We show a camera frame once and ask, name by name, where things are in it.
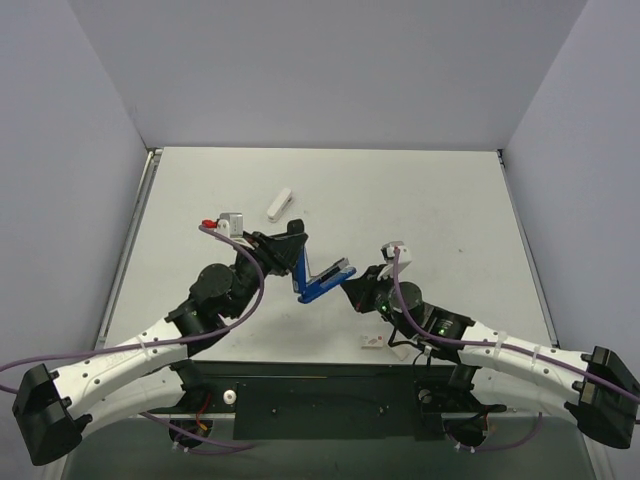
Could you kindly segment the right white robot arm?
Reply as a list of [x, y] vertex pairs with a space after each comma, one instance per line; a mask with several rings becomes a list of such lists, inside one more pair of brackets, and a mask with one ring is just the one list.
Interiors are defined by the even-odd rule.
[[600, 444], [630, 447], [639, 382], [614, 351], [562, 350], [516, 338], [425, 302], [416, 284], [381, 277], [381, 269], [369, 267], [342, 290], [356, 312], [379, 314], [407, 340], [461, 369], [446, 386], [453, 406], [479, 402], [547, 413]]

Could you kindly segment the blue and black stapler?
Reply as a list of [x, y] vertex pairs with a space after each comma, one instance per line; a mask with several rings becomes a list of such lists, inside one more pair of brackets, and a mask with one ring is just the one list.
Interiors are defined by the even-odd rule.
[[343, 257], [317, 275], [309, 272], [307, 251], [302, 249], [296, 266], [292, 271], [293, 291], [301, 304], [309, 304], [325, 295], [333, 288], [343, 284], [356, 273], [356, 268]]

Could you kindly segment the white stapler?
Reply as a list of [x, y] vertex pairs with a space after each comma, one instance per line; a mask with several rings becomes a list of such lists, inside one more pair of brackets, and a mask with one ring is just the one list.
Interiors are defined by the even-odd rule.
[[290, 188], [283, 188], [267, 208], [267, 220], [272, 223], [278, 222], [292, 201], [292, 190]]

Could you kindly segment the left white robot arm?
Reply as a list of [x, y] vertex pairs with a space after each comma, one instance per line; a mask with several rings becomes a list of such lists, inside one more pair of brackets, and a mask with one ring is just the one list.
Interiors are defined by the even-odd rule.
[[206, 266], [165, 317], [114, 347], [72, 354], [68, 365], [27, 360], [12, 413], [33, 465], [66, 456], [86, 435], [129, 416], [200, 408], [206, 388], [189, 377], [191, 358], [255, 313], [267, 277], [292, 274], [308, 240], [300, 219], [274, 235], [247, 232], [224, 216], [199, 229], [233, 248], [235, 260]]

